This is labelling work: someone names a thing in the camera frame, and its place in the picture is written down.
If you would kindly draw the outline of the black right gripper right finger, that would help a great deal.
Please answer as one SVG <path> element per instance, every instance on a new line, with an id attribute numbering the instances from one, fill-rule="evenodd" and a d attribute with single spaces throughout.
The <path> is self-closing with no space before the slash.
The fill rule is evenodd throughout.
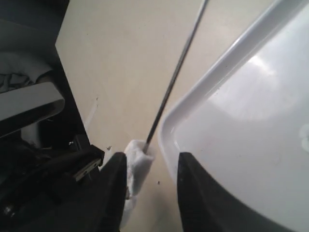
<path id="1" fill-rule="evenodd" d="M 299 174 L 280 179 L 252 165 L 202 164 L 179 154 L 177 200 L 185 232 L 301 232 L 304 188 Z"/>

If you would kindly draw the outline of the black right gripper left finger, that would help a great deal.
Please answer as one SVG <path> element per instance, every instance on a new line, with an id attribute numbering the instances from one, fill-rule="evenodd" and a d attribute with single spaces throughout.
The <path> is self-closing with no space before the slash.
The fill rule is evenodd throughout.
<path id="1" fill-rule="evenodd" d="M 123 216 L 127 190 L 127 158 L 123 152 L 114 153 L 100 171 L 103 184 L 102 215 L 98 232 L 118 232 Z"/>

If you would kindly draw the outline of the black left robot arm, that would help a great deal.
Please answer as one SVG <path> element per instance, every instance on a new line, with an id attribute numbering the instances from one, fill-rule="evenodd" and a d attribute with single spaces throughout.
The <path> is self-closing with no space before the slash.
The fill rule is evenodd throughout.
<path id="1" fill-rule="evenodd" d="M 39 150 L 5 145 L 0 155 L 0 230 L 16 229 L 62 205 L 98 172 L 104 151 L 94 145 Z"/>

